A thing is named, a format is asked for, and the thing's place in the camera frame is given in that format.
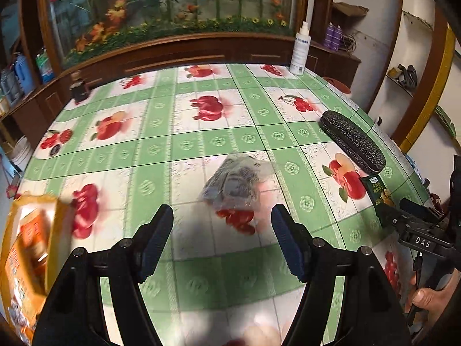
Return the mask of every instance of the orange package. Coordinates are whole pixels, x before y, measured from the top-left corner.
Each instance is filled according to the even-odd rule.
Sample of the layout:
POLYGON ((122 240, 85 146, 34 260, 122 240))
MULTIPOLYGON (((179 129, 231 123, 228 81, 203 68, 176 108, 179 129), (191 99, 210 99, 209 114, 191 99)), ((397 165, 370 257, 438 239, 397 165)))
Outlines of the orange package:
POLYGON ((29 326, 34 328, 46 297, 34 274, 22 240, 22 233, 19 233, 6 259, 5 271, 12 297, 17 301, 29 326))
POLYGON ((24 247, 32 260, 37 276, 45 274, 48 233, 46 215, 43 210, 36 209, 21 219, 21 233, 24 247))

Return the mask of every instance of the wooden cabinet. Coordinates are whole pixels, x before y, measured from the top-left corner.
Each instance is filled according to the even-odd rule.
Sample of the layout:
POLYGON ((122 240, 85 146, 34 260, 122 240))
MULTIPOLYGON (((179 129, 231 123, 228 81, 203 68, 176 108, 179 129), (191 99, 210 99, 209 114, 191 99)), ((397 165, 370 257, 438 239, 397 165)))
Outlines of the wooden cabinet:
MULTIPOLYGON (((10 113, 36 147, 71 99, 71 73, 77 69, 91 87, 154 69, 192 63, 268 63, 289 65, 294 38, 253 33, 203 33, 165 38, 114 50, 66 70, 41 86, 10 113)), ((307 67, 320 76, 352 84, 360 60, 313 42, 307 67)))

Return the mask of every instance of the screw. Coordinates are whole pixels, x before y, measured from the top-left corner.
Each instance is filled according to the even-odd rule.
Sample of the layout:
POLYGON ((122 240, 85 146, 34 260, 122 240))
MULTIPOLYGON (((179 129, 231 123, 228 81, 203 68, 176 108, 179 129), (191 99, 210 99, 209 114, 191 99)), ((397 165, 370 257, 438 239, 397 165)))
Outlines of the screw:
POLYGON ((366 256, 370 256, 373 253, 372 249, 370 247, 368 247, 368 246, 360 247, 360 252, 363 253, 366 256))
POLYGON ((72 251, 72 255, 75 257, 82 256, 85 253, 85 249, 83 247, 77 247, 72 251))
POLYGON ((325 241, 322 238, 314 238, 312 243, 315 247, 323 247, 325 246, 325 241))
POLYGON ((119 245, 120 247, 126 248, 126 247, 130 247, 132 243, 133 243, 133 239, 131 239, 131 238, 123 238, 123 239, 118 243, 118 245, 119 245))

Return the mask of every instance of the bottle cap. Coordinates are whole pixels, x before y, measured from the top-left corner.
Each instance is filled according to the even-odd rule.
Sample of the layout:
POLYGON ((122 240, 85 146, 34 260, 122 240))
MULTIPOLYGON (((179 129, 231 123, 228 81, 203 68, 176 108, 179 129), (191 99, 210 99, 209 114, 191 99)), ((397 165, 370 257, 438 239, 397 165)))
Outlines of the bottle cap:
POLYGON ((80 79, 81 75, 82 75, 81 71, 77 70, 71 74, 71 78, 75 82, 76 80, 80 79))
POLYGON ((309 36, 309 26, 306 21, 303 22, 303 26, 300 28, 299 33, 301 35, 309 36))

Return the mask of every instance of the green snack bag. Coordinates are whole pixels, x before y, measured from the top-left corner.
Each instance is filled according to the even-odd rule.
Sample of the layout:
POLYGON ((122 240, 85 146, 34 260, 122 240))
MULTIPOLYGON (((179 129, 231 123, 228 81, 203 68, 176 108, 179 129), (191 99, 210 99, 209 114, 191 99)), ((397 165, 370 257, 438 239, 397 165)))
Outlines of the green snack bag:
POLYGON ((360 178, 363 185, 365 186, 366 192, 372 200, 373 206, 380 203, 385 203, 390 206, 395 206, 394 202, 390 198, 390 192, 383 183, 383 180, 378 174, 373 174, 360 178))

